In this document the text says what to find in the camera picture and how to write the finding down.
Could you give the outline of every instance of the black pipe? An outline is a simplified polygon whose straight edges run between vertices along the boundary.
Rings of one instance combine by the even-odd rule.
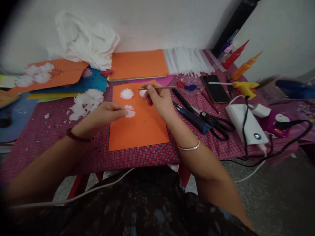
[[[235,10],[234,14],[232,15],[229,23],[226,25],[223,33],[221,34],[219,40],[217,41],[216,45],[212,49],[212,53],[216,55],[223,44],[232,36],[232,34],[236,30],[240,30],[241,27],[244,25],[246,20],[255,10],[258,2],[260,0],[243,0],[237,9]]]

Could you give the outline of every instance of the person's left hand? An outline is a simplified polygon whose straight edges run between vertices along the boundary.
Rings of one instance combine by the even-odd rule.
[[[103,102],[80,123],[74,126],[72,133],[80,138],[92,138],[104,126],[124,117],[126,114],[125,108],[118,103]]]

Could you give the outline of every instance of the phone screen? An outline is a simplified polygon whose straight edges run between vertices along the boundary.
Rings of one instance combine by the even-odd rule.
[[[203,83],[206,87],[206,91],[209,97],[214,103],[228,103],[231,101],[229,95],[227,95],[223,85],[209,84],[208,82],[220,82],[216,75],[207,75],[202,77]]]

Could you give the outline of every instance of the dark patterned dress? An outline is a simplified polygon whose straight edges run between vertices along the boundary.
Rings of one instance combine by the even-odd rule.
[[[17,227],[28,235],[257,235],[237,217],[185,193],[178,173],[168,166],[134,169],[115,185],[66,207],[51,207]]]

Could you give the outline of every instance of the red bottle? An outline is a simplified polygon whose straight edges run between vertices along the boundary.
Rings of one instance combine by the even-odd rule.
[[[227,59],[226,62],[223,63],[223,66],[225,69],[228,69],[235,61],[236,59],[238,59],[238,57],[241,55],[242,51],[244,51],[246,44],[248,43],[249,40],[247,40],[247,42],[239,47],[230,57],[229,59]]]

